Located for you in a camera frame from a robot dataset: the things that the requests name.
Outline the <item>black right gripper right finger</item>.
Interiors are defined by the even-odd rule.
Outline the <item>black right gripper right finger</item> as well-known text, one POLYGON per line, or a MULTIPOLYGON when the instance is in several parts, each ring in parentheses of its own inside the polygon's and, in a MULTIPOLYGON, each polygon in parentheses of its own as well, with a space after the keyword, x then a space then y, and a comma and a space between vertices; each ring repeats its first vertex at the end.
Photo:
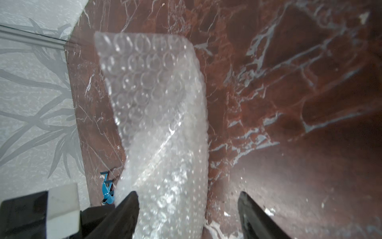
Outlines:
POLYGON ((291 239, 244 191, 238 198, 238 213, 244 239, 291 239))

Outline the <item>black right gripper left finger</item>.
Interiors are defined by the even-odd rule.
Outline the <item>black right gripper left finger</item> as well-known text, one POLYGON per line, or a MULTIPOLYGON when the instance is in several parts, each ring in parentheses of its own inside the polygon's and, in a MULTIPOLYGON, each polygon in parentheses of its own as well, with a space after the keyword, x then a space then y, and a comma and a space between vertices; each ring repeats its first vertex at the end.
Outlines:
POLYGON ((86 239, 132 239, 139 216, 138 194, 130 192, 116 208, 93 207, 84 215, 86 239))

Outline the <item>clear bubble wrap sheet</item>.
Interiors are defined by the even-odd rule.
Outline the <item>clear bubble wrap sheet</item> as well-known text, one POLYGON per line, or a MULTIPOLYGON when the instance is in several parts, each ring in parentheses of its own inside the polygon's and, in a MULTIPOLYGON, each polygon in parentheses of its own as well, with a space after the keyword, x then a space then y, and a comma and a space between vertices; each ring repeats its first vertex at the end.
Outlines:
POLYGON ((137 199, 134 239, 199 239, 208 194, 206 84, 193 44, 97 32, 94 43, 126 160, 114 203, 137 199))

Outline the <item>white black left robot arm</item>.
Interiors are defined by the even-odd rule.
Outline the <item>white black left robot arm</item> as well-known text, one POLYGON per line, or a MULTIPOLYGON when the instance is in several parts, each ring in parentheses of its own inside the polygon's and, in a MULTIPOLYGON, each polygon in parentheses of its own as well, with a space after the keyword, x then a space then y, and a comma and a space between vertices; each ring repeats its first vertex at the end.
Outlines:
POLYGON ((8 199, 1 203, 1 238, 84 239, 114 208, 82 211, 76 183, 8 199))

